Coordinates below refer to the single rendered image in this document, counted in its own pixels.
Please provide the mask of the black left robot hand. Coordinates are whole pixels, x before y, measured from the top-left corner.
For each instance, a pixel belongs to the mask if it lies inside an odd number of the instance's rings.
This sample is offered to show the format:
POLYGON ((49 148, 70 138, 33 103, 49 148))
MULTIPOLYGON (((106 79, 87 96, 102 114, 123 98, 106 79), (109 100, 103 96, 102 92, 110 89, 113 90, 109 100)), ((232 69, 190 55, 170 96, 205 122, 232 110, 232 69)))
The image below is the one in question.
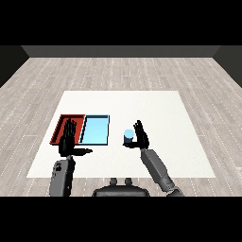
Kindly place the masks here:
POLYGON ((71 118, 64 125, 63 136, 59 141, 59 154, 61 157, 84 156, 92 152, 89 148, 75 148, 76 126, 77 123, 71 118))

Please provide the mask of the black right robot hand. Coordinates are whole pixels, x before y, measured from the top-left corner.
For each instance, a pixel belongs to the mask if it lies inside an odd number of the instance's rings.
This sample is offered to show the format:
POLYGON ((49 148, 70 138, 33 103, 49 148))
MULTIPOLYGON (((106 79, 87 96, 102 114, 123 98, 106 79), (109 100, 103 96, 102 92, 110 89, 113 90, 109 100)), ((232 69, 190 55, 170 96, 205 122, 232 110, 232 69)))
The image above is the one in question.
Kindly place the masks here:
POLYGON ((148 149, 149 147, 149 140, 147 137, 146 132, 144 131, 142 122, 140 120, 137 120, 136 123, 133 125, 137 141, 136 142, 130 142, 130 143, 124 143, 124 147, 129 148, 136 148, 139 147, 140 149, 148 149))

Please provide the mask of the small blue can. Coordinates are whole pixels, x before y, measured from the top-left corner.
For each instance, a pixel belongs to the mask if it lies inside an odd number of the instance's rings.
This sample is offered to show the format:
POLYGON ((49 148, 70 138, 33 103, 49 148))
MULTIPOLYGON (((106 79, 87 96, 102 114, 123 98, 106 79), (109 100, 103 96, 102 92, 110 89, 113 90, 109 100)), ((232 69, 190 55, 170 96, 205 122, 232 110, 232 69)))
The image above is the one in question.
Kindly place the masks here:
POLYGON ((132 142, 134 137, 134 131, 133 130, 125 130, 124 132, 124 143, 129 144, 132 142))

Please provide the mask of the red shallow open box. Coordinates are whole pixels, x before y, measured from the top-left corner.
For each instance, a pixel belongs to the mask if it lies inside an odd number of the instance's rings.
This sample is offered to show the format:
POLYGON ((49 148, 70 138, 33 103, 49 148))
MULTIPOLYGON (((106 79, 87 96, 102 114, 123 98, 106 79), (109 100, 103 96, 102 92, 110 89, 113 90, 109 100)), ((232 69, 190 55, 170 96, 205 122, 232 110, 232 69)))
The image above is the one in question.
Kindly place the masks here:
POLYGON ((57 126, 53 132, 52 138, 49 142, 52 146, 57 146, 59 144, 60 138, 63 136, 64 125, 68 119, 74 121, 76 125, 76 134, 75 134, 75 145, 80 144, 80 137, 82 132, 82 126, 84 124, 84 114, 62 114, 59 118, 57 126))

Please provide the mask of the light blue shallow open box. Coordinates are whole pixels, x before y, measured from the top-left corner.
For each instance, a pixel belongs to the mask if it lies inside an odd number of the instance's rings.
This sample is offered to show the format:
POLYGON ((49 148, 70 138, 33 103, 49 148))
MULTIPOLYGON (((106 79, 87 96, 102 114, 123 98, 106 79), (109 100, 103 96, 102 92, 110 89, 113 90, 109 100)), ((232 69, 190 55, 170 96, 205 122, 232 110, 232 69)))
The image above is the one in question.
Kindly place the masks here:
POLYGON ((107 114, 87 114, 78 143, 81 146, 106 146, 109 138, 109 124, 110 117, 107 114))

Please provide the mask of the dark grey robot body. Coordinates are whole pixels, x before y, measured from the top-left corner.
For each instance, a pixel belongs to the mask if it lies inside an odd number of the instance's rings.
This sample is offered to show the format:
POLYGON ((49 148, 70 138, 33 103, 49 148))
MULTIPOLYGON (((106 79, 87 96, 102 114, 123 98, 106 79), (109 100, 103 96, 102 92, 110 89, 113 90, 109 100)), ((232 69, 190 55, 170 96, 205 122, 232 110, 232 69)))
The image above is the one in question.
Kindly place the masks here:
POLYGON ((131 178, 125 178, 124 185, 117 184, 117 178, 111 178, 110 184, 96 189, 93 197, 149 197, 149 192, 132 184, 131 178))

